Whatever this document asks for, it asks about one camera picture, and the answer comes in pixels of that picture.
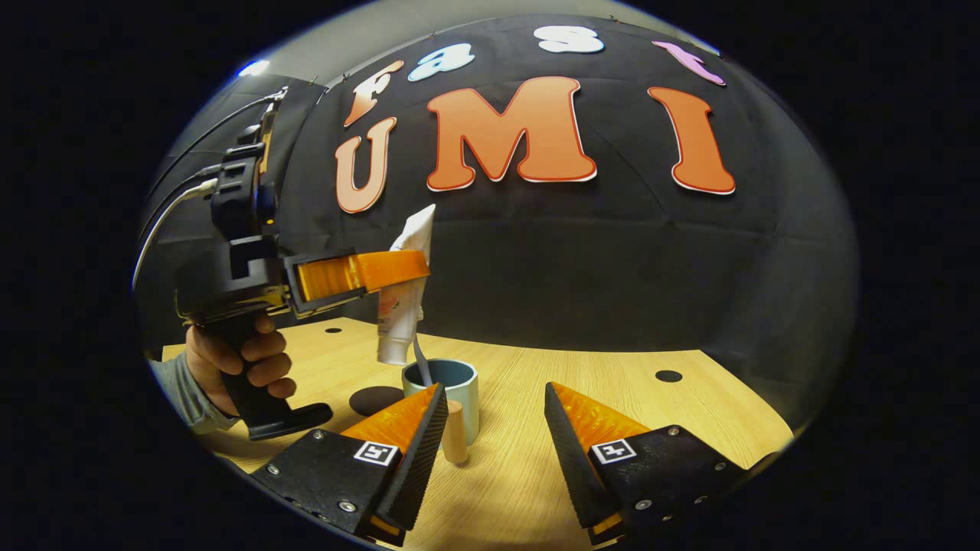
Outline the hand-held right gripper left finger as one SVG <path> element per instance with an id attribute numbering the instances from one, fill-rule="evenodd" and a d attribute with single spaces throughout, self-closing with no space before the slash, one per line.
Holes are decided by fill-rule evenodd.
<path id="1" fill-rule="evenodd" d="M 401 546 L 419 516 L 447 416 L 445 387 L 435 383 L 341 433 L 312 430 L 251 478 L 332 529 Z"/>

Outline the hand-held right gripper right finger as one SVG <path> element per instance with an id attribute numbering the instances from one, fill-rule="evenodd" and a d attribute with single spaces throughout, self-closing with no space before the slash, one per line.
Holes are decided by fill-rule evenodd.
<path id="1" fill-rule="evenodd" d="M 710 508 L 752 477 L 689 429 L 651 429 L 563 384 L 544 416 L 578 523 L 594 545 L 638 545 Z"/>

